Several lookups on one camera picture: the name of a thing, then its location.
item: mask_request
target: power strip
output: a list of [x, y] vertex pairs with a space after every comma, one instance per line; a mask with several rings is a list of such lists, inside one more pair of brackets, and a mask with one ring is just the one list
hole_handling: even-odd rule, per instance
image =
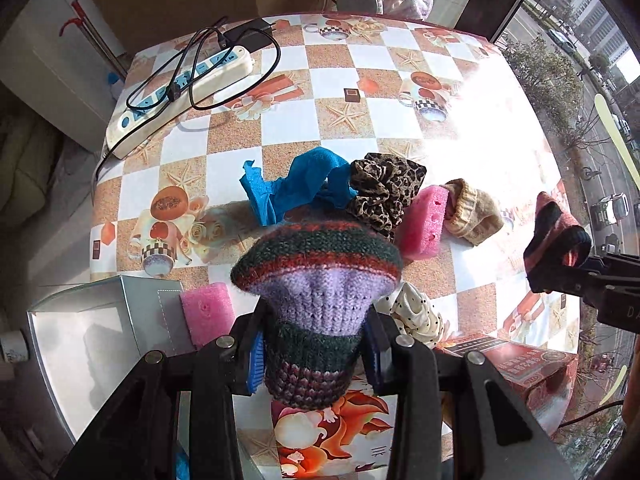
[[[198, 63], [196, 65], [196, 76], [210, 70], [211, 67], [222, 59], [227, 52], [228, 48]], [[243, 46], [235, 46], [231, 51], [231, 54], [229, 54], [222, 64], [218, 65], [215, 69], [204, 75], [201, 79], [198, 79], [193, 84], [193, 101], [198, 103], [211, 94], [240, 81], [248, 76], [253, 69], [254, 60], [249, 54], [249, 51]], [[175, 82], [182, 89], [190, 80], [191, 70], [185, 70], [182, 74], [176, 77]], [[152, 94], [136, 103], [136, 106], [149, 106], [152, 104], [158, 104], [158, 106], [145, 111], [127, 109], [117, 121], [112, 121], [109, 124], [106, 134], [107, 146], [109, 149], [112, 149], [117, 142], [123, 139], [139, 124], [143, 123], [149, 117], [153, 117], [153, 115], [157, 113], [159, 107], [163, 106], [163, 103], [168, 100], [167, 97], [164, 97], [164, 100], [162, 100], [163, 103], [161, 103], [161, 98], [163, 97], [165, 90], [166, 86], [161, 86], [158, 90], [155, 90]], [[190, 107], [191, 103], [189, 101], [189, 93], [185, 90], [180, 97], [169, 104], [168, 107], [158, 115], [158, 117], [149, 121], [139, 130], [136, 130], [135, 133], [123, 140], [114, 150], [113, 155], [118, 158], [126, 157], [137, 145], [158, 130], [158, 128], [161, 128], [174, 117], [177, 117]]]

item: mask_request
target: red handle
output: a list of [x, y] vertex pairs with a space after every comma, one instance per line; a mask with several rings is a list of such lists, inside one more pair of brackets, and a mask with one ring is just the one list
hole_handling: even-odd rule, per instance
[[71, 23], [75, 23], [78, 28], [82, 26], [82, 20], [80, 18], [71, 18], [70, 20], [66, 20], [60, 28], [60, 37], [62, 37], [67, 25], [71, 25]]
[[81, 18], [82, 20], [86, 20], [86, 14], [84, 12], [84, 9], [80, 6], [78, 0], [73, 0], [71, 2], [71, 6], [74, 8], [79, 18]]

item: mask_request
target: striped knitted hat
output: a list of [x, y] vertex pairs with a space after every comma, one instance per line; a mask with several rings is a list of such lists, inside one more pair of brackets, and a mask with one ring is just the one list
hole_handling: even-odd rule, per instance
[[273, 309], [265, 328], [265, 383], [286, 405], [330, 406], [345, 391], [371, 303], [396, 288], [398, 249], [352, 222], [286, 224], [231, 270], [240, 289]]

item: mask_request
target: building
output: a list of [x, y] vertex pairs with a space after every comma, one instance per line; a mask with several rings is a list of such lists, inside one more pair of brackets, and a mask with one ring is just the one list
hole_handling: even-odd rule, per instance
[[629, 123], [631, 135], [640, 141], [640, 77], [619, 89], [614, 99]]
[[543, 0], [550, 10], [573, 9], [574, 16], [568, 22], [574, 27], [575, 35], [589, 52], [602, 52], [615, 63], [629, 46], [616, 22], [604, 8], [600, 0]]

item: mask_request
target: window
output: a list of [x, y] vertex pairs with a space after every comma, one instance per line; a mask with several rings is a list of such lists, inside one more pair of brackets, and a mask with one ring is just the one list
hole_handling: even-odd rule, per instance
[[[526, 70], [516, 76], [556, 157], [572, 214], [591, 225], [596, 254], [639, 254], [640, 194], [622, 153], [640, 168], [640, 64], [615, 18], [600, 0], [524, 0], [498, 45], [512, 66], [518, 60], [536, 69], [537, 84]], [[596, 94], [606, 99], [619, 135], [604, 127]], [[594, 215], [603, 203], [612, 207], [606, 222]], [[593, 313], [581, 315], [580, 328], [580, 379], [566, 419], [596, 408], [633, 352], [631, 334], [599, 325]], [[597, 342], [605, 333], [616, 342]], [[597, 357], [608, 354], [613, 362], [603, 365]], [[619, 421], [620, 412], [609, 410], [556, 433], [576, 478], [592, 478], [610, 456]]]

